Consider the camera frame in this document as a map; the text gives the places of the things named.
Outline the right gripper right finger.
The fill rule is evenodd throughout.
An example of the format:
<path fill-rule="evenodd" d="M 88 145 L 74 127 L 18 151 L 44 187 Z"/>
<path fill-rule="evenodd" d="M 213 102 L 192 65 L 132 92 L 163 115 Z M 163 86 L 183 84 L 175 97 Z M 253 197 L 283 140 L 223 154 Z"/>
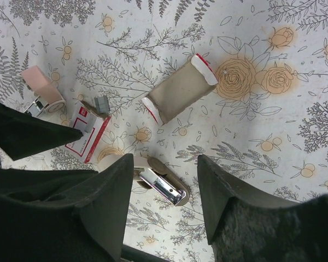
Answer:
<path fill-rule="evenodd" d="M 296 203 L 224 171 L 205 155 L 197 178 L 216 261 L 328 261 L 328 194 Z"/>

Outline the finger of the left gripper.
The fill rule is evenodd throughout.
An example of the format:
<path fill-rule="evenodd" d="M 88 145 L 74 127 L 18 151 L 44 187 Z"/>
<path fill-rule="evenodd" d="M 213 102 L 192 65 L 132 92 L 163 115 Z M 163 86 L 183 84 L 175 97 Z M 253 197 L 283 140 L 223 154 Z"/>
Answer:
<path fill-rule="evenodd" d="M 40 120 L 0 103 L 0 148 L 19 160 L 82 138 L 80 130 Z"/>

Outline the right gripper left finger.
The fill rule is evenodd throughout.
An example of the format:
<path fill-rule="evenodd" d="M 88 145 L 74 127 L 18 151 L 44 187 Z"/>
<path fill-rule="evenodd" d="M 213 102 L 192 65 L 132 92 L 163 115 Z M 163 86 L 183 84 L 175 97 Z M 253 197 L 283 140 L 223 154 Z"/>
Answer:
<path fill-rule="evenodd" d="M 133 170 L 0 168 L 0 261 L 119 261 Z"/>

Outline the red staple box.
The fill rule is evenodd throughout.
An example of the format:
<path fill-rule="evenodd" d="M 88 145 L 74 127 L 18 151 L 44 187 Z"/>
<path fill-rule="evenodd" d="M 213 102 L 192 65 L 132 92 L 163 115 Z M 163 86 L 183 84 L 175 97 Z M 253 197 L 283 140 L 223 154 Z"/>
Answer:
<path fill-rule="evenodd" d="M 80 139 L 62 146 L 66 152 L 82 163 L 88 163 L 105 131 L 111 117 L 96 114 L 84 102 L 77 102 L 69 127 L 81 131 Z"/>

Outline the grey staple strip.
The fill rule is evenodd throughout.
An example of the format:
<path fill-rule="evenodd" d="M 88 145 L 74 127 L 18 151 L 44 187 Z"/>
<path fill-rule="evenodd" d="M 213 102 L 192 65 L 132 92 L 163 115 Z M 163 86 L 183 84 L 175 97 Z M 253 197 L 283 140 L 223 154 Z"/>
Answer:
<path fill-rule="evenodd" d="M 96 111 L 99 114 L 108 114 L 110 112 L 109 102 L 107 96 L 94 97 Z"/>

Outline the beige brown stapler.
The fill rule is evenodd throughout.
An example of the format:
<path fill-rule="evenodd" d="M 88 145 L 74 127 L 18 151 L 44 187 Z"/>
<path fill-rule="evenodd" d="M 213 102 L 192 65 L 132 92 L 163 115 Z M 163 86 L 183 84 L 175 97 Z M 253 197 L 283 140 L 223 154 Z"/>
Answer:
<path fill-rule="evenodd" d="M 189 201 L 189 187 L 165 164 L 155 157 L 134 156 L 133 180 L 147 189 L 154 189 L 174 206 Z"/>

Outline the grey cardboard box sleeve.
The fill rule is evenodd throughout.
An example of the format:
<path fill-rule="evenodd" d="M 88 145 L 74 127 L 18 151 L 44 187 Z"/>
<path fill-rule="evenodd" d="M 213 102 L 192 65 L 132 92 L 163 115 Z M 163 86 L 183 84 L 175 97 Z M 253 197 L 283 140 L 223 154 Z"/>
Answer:
<path fill-rule="evenodd" d="M 191 104 L 211 93 L 218 81 L 199 54 L 153 88 L 142 102 L 156 123 L 167 124 Z"/>

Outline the floral patterned table mat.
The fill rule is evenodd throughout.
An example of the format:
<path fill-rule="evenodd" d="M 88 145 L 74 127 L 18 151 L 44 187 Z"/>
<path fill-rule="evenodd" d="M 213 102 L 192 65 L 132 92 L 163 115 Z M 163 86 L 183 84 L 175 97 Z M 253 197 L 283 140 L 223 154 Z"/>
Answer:
<path fill-rule="evenodd" d="M 193 55 L 218 84 L 159 126 L 142 98 Z M 253 186 L 298 203 L 328 193 L 328 1 L 0 1 L 0 102 L 34 96 L 39 66 L 66 100 L 106 95 L 112 119 L 89 163 L 61 148 L 5 168 L 96 169 L 109 154 L 155 156 L 190 188 L 175 207 L 132 187 L 125 243 L 168 261 L 214 261 L 196 161 L 205 154 Z"/>

